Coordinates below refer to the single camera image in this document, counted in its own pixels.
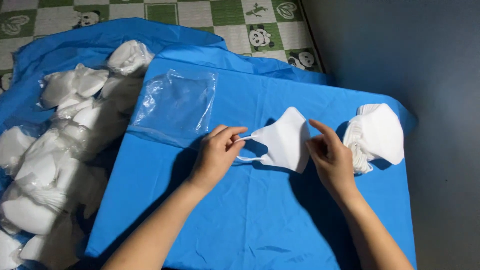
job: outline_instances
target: green checkered mat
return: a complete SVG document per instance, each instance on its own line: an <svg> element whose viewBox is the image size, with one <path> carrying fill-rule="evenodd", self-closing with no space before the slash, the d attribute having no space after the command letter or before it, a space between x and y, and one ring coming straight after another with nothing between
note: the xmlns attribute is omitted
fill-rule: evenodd
<svg viewBox="0 0 480 270"><path fill-rule="evenodd" d="M107 20L140 17L222 36L230 51L320 72L298 0L0 0L1 87L12 52L34 39Z"/></svg>

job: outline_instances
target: mask ear loop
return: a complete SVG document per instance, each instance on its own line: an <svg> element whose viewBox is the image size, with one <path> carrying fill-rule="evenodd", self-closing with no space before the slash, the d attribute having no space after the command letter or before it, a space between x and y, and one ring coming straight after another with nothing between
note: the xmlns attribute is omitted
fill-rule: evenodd
<svg viewBox="0 0 480 270"><path fill-rule="evenodd" d="M253 138L256 138L257 136L247 136L247 137L243 137L243 138L240 138L236 141L234 141L233 143L236 143L238 141L246 141L246 140L251 140ZM261 161L261 160L264 160L263 158L245 158L245 157L239 157L237 156L238 159L240 159L241 161Z"/></svg>

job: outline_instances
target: left hand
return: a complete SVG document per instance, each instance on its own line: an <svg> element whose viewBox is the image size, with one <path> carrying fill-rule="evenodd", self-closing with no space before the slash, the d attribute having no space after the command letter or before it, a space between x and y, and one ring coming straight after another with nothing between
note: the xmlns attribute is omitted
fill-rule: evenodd
<svg viewBox="0 0 480 270"><path fill-rule="evenodd" d="M203 138L197 161L188 179L189 183L210 192L227 173L240 149L245 146L245 141L234 142L240 139L239 133L247 130L246 127L219 125Z"/></svg>

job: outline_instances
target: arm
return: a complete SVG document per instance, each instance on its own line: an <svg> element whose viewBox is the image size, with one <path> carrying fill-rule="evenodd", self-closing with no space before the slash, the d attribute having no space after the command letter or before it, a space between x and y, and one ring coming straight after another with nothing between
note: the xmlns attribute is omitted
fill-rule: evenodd
<svg viewBox="0 0 480 270"><path fill-rule="evenodd" d="M335 131L310 120L322 134L307 147L325 188L345 215L363 269L413 270L405 254L357 189L353 178L352 152Z"/></svg>
<svg viewBox="0 0 480 270"><path fill-rule="evenodd" d="M244 141L246 127L220 125L201 143L192 173L108 259L102 270L159 270L195 206L223 178Z"/></svg>

